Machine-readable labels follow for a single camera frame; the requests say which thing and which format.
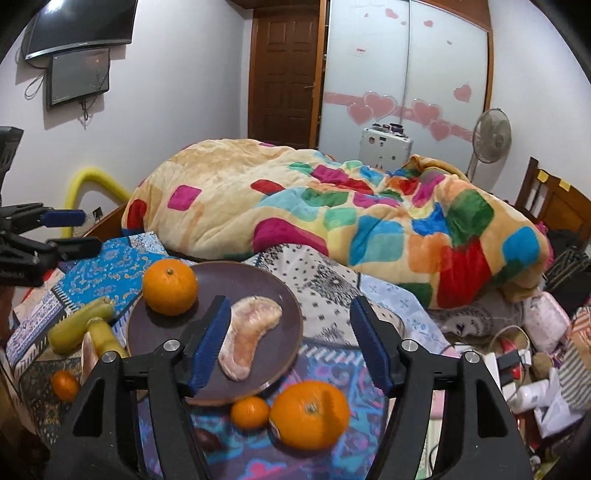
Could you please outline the corn cob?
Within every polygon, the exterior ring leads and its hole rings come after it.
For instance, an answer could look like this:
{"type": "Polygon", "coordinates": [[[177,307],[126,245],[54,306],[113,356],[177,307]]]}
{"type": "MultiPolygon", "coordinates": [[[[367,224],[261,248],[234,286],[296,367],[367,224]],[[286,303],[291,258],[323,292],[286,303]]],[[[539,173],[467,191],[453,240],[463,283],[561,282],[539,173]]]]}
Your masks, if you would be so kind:
{"type": "Polygon", "coordinates": [[[87,324],[87,332],[90,334],[94,350],[98,357],[101,357],[108,351],[116,352],[121,358],[128,356],[126,350],[121,346],[105,320],[99,317],[91,319],[87,324]]]}
{"type": "Polygon", "coordinates": [[[110,321],[114,316],[115,307],[110,299],[101,297],[93,300],[48,330],[49,345],[54,353],[66,355],[81,344],[87,325],[92,319],[110,321]]]}

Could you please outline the large orange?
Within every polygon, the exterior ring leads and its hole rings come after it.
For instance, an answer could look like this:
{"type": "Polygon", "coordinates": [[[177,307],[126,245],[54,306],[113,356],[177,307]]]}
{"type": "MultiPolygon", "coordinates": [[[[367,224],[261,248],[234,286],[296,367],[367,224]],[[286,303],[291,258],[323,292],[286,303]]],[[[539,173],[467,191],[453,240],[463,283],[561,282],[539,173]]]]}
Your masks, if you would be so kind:
{"type": "Polygon", "coordinates": [[[271,433],[295,450],[332,448],[349,427],[349,402],[337,387],[304,381],[287,387],[270,407],[271,433]]]}
{"type": "Polygon", "coordinates": [[[190,266],[177,259],[150,265],[142,278],[142,297],[154,312],[178,316],[190,310],[198,297],[198,281],[190,266]]]}

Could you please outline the small tangerine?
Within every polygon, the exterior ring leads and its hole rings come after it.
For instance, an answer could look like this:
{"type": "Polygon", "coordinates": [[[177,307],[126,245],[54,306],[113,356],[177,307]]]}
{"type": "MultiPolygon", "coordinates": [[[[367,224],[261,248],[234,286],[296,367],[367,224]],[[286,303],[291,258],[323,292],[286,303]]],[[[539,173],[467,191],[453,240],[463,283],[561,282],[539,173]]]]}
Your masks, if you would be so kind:
{"type": "Polygon", "coordinates": [[[51,386],[55,395],[65,403],[72,403],[79,391],[77,378],[67,370],[59,370],[51,377],[51,386]]]}
{"type": "Polygon", "coordinates": [[[269,422],[270,406],[257,396],[250,396],[235,402],[230,408],[230,422],[243,431],[259,430],[269,422]]]}

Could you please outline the small pomelo segment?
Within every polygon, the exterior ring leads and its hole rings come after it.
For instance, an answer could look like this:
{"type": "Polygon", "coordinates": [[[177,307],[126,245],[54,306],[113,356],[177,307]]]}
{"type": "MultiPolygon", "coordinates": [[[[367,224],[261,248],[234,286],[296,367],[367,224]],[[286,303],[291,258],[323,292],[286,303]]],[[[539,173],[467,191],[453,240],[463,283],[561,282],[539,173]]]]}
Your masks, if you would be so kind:
{"type": "Polygon", "coordinates": [[[270,298],[250,296],[233,304],[230,313],[228,332],[217,360],[225,376],[238,382],[249,377],[257,345],[280,323],[283,308],[270,298]]]}

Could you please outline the yellow foam tube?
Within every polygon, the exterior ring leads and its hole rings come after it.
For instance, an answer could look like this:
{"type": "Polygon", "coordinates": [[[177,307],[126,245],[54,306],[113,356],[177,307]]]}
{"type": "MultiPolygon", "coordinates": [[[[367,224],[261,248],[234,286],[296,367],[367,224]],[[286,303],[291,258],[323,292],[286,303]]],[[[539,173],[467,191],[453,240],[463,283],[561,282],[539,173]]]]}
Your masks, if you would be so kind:
{"type": "Polygon", "coordinates": [[[90,231],[90,227],[97,226],[100,220],[106,218],[107,207],[111,207],[110,213],[113,213],[118,207],[124,206],[131,196],[129,190],[107,172],[98,167],[87,166],[79,169],[70,179],[63,207],[68,210],[78,208],[90,193],[99,195],[100,200],[106,201],[106,205],[98,203],[85,216],[82,225],[87,227],[86,233],[90,231]]]}

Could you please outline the dark red plum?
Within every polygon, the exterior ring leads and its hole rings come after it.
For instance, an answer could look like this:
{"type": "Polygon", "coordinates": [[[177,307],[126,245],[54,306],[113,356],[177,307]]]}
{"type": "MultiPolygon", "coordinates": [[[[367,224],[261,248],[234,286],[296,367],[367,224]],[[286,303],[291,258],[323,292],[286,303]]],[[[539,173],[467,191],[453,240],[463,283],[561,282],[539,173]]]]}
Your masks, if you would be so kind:
{"type": "Polygon", "coordinates": [[[197,445],[206,453],[215,453],[225,451],[226,447],[214,433],[211,433],[202,428],[194,428],[195,439],[197,445]]]}

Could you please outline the black bag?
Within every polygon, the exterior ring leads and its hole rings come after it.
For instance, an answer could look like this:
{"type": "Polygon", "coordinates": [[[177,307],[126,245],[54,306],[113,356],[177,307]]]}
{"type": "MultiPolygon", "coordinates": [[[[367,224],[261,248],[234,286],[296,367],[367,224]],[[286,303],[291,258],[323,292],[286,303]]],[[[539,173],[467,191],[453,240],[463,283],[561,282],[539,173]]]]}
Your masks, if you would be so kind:
{"type": "Polygon", "coordinates": [[[590,299],[590,256],[569,230],[550,231],[554,260],[545,273],[545,290],[572,317],[590,299]]]}

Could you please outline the colourful patchwork blanket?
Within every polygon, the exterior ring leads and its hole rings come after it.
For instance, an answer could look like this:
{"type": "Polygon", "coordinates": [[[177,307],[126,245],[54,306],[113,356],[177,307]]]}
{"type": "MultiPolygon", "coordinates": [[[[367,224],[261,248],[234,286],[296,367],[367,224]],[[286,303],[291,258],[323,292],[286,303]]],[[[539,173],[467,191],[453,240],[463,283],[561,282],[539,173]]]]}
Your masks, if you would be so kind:
{"type": "Polygon", "coordinates": [[[415,155],[384,172],[250,139],[205,140],[164,161],[133,192],[121,228],[202,260],[308,246],[430,309],[493,288],[527,298],[550,255],[530,220],[444,161],[415,155]]]}

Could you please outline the dark purple plate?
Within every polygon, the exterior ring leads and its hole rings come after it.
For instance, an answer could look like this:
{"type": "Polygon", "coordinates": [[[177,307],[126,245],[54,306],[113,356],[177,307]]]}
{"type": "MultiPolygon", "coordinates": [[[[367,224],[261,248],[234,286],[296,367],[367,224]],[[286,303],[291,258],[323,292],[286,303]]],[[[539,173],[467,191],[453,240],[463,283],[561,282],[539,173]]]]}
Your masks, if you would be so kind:
{"type": "Polygon", "coordinates": [[[187,323],[204,316],[217,295],[228,297],[230,303],[246,297],[266,297],[280,305],[283,316],[276,328],[259,340],[249,377],[235,382],[215,366],[207,386],[187,402],[195,406],[221,406],[262,393],[287,373],[300,350],[304,319],[297,298],[275,275],[250,265],[212,261],[197,264],[192,270],[198,282],[197,303],[185,313],[163,316],[153,312],[143,298],[137,300],[130,309],[126,327],[128,352],[150,353],[164,341],[178,339],[187,323]]]}

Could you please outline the wooden headboard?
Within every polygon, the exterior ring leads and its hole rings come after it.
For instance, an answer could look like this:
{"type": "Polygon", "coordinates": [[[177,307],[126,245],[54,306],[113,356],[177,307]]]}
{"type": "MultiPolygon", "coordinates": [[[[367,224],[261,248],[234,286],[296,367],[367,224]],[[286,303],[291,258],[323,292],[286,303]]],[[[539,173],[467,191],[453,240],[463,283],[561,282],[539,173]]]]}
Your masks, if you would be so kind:
{"type": "Polygon", "coordinates": [[[531,157],[514,204],[533,223],[568,230],[585,245],[590,240],[590,199],[565,180],[550,174],[531,157]]]}

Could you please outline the brown wooden door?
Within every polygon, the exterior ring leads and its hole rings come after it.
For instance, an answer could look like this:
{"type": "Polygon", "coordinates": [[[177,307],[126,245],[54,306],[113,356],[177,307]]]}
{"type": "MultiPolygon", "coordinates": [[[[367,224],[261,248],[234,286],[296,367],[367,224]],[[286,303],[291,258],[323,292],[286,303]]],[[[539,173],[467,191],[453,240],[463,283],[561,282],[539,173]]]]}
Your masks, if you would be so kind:
{"type": "Polygon", "coordinates": [[[315,146],[324,62],[325,1],[266,1],[252,11],[247,134],[315,146]]]}

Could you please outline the white standing fan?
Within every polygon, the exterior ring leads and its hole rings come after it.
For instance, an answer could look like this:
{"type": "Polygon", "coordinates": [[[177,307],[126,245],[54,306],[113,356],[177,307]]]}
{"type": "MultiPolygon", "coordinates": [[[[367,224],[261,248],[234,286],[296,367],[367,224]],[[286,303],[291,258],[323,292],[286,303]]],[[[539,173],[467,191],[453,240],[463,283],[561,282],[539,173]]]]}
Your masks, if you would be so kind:
{"type": "Polygon", "coordinates": [[[473,182],[479,164],[491,165],[505,161],[512,145],[512,127],[506,113],[491,108],[479,117],[472,135],[472,157],[466,172],[473,182]]]}

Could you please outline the white box appliance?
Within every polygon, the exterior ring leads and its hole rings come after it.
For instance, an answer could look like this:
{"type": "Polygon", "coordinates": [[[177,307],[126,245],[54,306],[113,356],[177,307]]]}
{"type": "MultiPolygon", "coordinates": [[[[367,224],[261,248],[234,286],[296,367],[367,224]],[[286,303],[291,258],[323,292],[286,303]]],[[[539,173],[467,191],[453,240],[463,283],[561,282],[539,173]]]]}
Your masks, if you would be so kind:
{"type": "Polygon", "coordinates": [[[363,129],[359,160],[372,168],[394,172],[406,164],[414,141],[401,124],[373,124],[363,129]]]}

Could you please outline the frosted sliding wardrobe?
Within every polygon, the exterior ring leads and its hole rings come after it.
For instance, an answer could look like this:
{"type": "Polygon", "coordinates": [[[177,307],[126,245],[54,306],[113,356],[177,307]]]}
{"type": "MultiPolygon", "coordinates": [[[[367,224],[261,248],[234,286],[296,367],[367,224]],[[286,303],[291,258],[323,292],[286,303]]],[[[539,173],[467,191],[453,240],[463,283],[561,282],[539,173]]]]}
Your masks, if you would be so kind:
{"type": "Polygon", "coordinates": [[[488,101],[488,28],[429,1],[329,6],[318,149],[339,161],[381,159],[372,127],[399,124],[405,153],[467,171],[488,101]]]}

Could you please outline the small wall monitor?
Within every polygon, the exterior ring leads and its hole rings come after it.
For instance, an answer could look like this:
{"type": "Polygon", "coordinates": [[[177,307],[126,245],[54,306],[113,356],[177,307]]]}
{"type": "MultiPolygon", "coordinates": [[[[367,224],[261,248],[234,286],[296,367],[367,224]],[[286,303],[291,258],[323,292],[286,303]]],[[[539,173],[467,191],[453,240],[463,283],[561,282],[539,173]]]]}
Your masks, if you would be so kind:
{"type": "Polygon", "coordinates": [[[86,100],[110,88],[110,50],[96,48],[52,55],[45,80],[45,106],[86,100]]]}

